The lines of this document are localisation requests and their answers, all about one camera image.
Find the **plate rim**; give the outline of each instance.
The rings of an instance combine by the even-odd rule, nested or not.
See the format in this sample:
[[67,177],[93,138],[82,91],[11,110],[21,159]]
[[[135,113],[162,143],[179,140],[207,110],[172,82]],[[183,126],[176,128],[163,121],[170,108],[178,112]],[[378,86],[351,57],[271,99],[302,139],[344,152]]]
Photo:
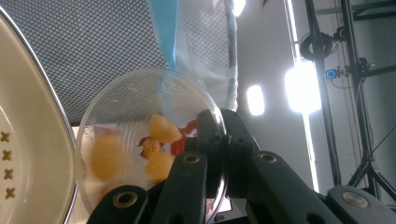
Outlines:
[[[67,119],[66,114],[64,113],[64,108],[62,107],[62,104],[58,98],[58,95],[55,92],[55,89],[53,89],[50,80],[43,68],[43,66],[41,65],[40,61],[38,60],[37,56],[35,55],[35,52],[33,51],[32,47],[30,46],[29,42],[27,41],[27,39],[24,37],[24,35],[22,34],[21,30],[18,28],[17,24],[14,22],[14,20],[11,19],[11,17],[6,13],[6,11],[0,6],[0,15],[3,16],[3,18],[6,20],[6,22],[9,24],[9,26],[13,29],[13,31],[15,32],[15,34],[18,36],[18,38],[20,39],[20,41],[22,42],[22,44],[24,45],[24,47],[26,48],[26,50],[28,51],[30,57],[32,58],[33,62],[35,63],[35,66],[38,70],[38,72],[41,75],[41,78],[45,81],[46,86],[50,92],[50,96],[52,97],[52,99],[54,100],[54,103],[56,104],[59,114],[62,117],[62,120],[64,121],[64,128],[66,128],[68,134],[69,134],[69,139],[71,140],[73,149],[71,151],[72,153],[72,158],[74,158],[74,154],[76,151],[76,137],[74,135],[74,132],[72,130],[72,127]],[[77,195],[78,195],[78,185],[77,185],[77,181],[76,179],[74,180],[74,188],[73,188],[73,192],[72,192],[72,198],[71,201],[68,205],[67,208],[67,212],[63,217],[63,224],[68,223],[71,215],[72,215],[72,211],[73,211],[73,207],[76,203],[77,200]]]

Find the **peach slice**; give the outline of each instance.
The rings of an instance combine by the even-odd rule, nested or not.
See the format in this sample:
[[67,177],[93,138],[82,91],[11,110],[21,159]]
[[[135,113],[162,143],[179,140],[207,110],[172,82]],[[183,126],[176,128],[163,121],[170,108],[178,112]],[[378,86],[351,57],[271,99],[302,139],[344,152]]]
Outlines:
[[161,143],[173,143],[182,138],[178,128],[164,116],[154,114],[148,121],[150,136]]
[[120,148],[119,136],[114,133],[100,135],[92,147],[91,168],[93,174],[102,181],[115,179],[125,164]]
[[161,151],[151,154],[145,169],[146,175],[156,182],[165,180],[171,171],[174,159],[173,156]]

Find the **ceiling light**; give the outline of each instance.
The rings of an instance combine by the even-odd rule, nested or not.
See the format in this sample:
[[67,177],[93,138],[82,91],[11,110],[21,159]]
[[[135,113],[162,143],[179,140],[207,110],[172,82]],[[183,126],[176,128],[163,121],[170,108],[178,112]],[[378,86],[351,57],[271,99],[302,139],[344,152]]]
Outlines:
[[253,116],[259,116],[264,113],[264,97],[260,86],[254,85],[247,89],[247,105],[250,114]]
[[242,10],[244,10],[246,3],[246,0],[233,0],[233,14],[235,15],[235,17],[238,17],[241,14]]

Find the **clear plastic bowl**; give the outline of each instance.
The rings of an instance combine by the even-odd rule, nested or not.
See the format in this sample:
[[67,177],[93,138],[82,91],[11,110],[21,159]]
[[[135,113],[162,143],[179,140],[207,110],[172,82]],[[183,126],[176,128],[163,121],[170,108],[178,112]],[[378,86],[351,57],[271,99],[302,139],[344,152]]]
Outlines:
[[[178,128],[209,109],[225,133],[219,109],[210,96],[195,82],[167,69],[144,69],[124,75],[108,84],[92,101],[79,126],[76,150],[77,179],[82,200],[91,213],[110,190],[122,185],[150,189],[156,182],[145,172],[148,161],[140,156],[139,142],[149,136],[148,122],[153,114],[165,116]],[[94,169],[95,144],[104,134],[113,134],[111,144],[118,151],[101,160],[104,167],[116,164],[117,174],[98,178]],[[161,151],[171,154],[169,144]],[[206,220],[212,217],[224,196],[220,180],[217,199],[206,208]]]

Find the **screw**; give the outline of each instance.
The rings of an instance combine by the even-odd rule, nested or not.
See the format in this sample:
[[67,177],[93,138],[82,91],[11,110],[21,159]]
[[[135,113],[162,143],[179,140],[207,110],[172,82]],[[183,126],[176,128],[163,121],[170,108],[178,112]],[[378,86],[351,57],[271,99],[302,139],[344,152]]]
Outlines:
[[350,192],[350,191],[346,191],[344,193],[341,194],[342,198],[344,201],[346,201],[347,203],[355,206],[355,207],[359,207],[361,209],[366,209],[370,206],[369,202],[367,202],[367,200],[354,192]]

